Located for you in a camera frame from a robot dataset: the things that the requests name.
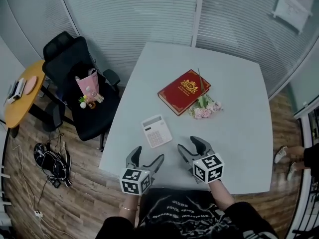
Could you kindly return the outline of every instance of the white calculator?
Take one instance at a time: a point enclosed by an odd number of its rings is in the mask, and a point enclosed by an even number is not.
[[[142,128],[151,148],[156,148],[172,140],[162,115],[155,115],[142,122]]]

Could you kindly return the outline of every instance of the person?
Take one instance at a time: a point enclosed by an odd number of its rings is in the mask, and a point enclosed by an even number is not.
[[[270,224],[246,202],[236,203],[220,180],[209,191],[151,188],[128,195],[116,217],[107,218],[96,239],[105,238],[245,238],[275,239]]]
[[[311,169],[311,175],[316,178],[319,177],[319,169],[317,169],[319,164],[319,143],[310,148],[304,148],[302,146],[288,148],[287,146],[282,146],[275,155],[274,163],[277,164],[285,156],[289,156],[290,158],[292,156],[303,157],[303,161],[292,162],[290,164],[287,174],[287,181],[292,180],[295,172],[304,169]]]

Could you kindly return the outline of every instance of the calculator display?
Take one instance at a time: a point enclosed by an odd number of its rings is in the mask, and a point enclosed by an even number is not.
[[[143,126],[146,127],[148,125],[152,125],[153,123],[158,122],[160,120],[161,120],[161,117],[159,116],[157,118],[154,118],[154,119],[152,119],[150,121],[147,121],[147,122],[143,123]]]

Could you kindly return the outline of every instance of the wooden floor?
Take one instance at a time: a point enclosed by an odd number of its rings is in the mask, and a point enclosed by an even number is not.
[[[39,99],[36,103],[40,107],[44,107],[47,99]],[[282,93],[277,95],[270,102],[270,107],[274,151],[282,145],[301,144],[299,125],[293,118],[286,95]],[[7,212],[17,234],[26,239],[42,239],[43,233],[26,191],[18,151],[17,149],[13,150],[13,148],[17,145],[21,147],[19,153],[23,162],[24,174],[35,194],[34,200],[29,189],[30,198],[33,207],[37,206],[46,177],[35,165],[33,148],[38,142],[45,143],[49,137],[48,133],[37,128],[40,128],[39,121],[33,116],[27,115],[23,123],[20,124],[17,138],[13,140],[10,137],[5,156],[4,172],[11,175],[11,179],[4,179],[4,190],[5,196],[12,202],[12,206],[7,207]],[[41,227],[43,232],[49,234],[52,239],[70,238],[52,228],[67,232],[77,239],[92,239],[95,238],[104,219],[118,213],[119,206],[125,196],[121,193],[118,181],[98,168],[102,157],[102,153],[97,150],[99,139],[82,142],[78,138],[75,128],[67,123],[64,123],[60,130],[64,134],[62,141],[66,142],[66,147],[72,157],[70,175],[72,186],[66,188],[62,184],[58,189],[55,189],[51,184],[46,184],[39,203],[39,210],[43,212]],[[269,192],[235,196],[237,201],[251,203],[260,215],[270,222],[280,238],[284,238],[291,223],[301,181],[300,174],[297,174],[293,181],[286,181],[288,165],[289,160],[287,159],[282,164],[274,165]]]

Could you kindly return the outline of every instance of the shoe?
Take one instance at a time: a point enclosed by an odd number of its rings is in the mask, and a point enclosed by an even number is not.
[[[277,164],[284,156],[287,155],[286,149],[288,149],[287,146],[283,146],[277,151],[275,158],[274,158],[275,164]]]
[[[289,167],[289,172],[287,174],[287,181],[291,181],[293,178],[294,172],[296,171],[295,164],[296,162],[292,163]]]

